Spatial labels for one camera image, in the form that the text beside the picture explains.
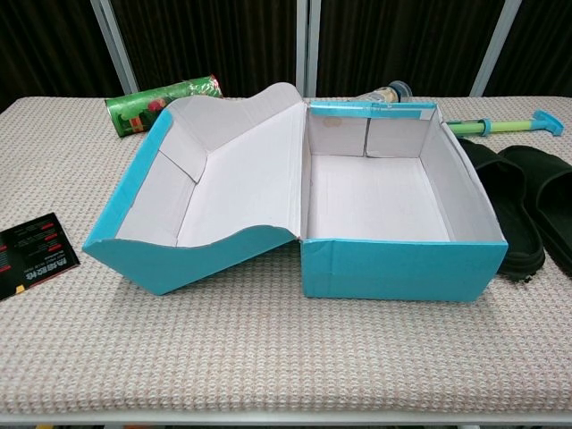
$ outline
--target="table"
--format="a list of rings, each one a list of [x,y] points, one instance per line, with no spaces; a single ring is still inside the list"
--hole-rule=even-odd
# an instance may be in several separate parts
[[[569,98],[433,100],[446,119],[547,110],[563,137],[474,140],[572,163]],[[0,115],[0,229],[55,211],[81,261],[0,302],[0,423],[572,422],[572,280],[550,257],[459,304],[306,299],[295,243],[163,297],[80,252],[143,137],[97,98]]]

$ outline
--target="black curtain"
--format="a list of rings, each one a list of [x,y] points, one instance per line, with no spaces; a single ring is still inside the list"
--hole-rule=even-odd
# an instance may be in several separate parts
[[[468,96],[502,0],[324,0],[317,95],[404,80],[414,95]]]
[[[522,2],[484,94],[572,97],[572,2]]]
[[[249,97],[295,82],[296,0],[113,0],[140,89],[214,74]]]
[[[3,0],[0,39],[0,112],[19,97],[122,94],[89,0]]]

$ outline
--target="snack can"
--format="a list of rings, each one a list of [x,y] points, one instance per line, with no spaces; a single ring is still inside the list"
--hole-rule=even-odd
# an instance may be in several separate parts
[[[173,100],[188,96],[222,97],[215,76],[184,80],[167,87],[149,89],[105,101],[119,137],[149,131],[161,111]]]

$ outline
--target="cardboard flap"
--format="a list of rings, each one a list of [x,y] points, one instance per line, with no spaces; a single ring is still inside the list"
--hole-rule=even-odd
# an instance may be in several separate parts
[[[116,238],[197,248],[259,225],[301,235],[306,105],[293,86],[168,109],[172,125]]]

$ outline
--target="black sandal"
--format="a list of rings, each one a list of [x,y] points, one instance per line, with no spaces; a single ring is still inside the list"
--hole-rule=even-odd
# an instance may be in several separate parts
[[[458,141],[475,167],[509,244],[498,273],[513,281],[528,280],[543,266],[545,256],[539,231],[525,210],[525,173],[486,146]]]
[[[571,274],[572,165],[528,146],[511,146],[500,155],[525,173],[526,209],[554,261]]]

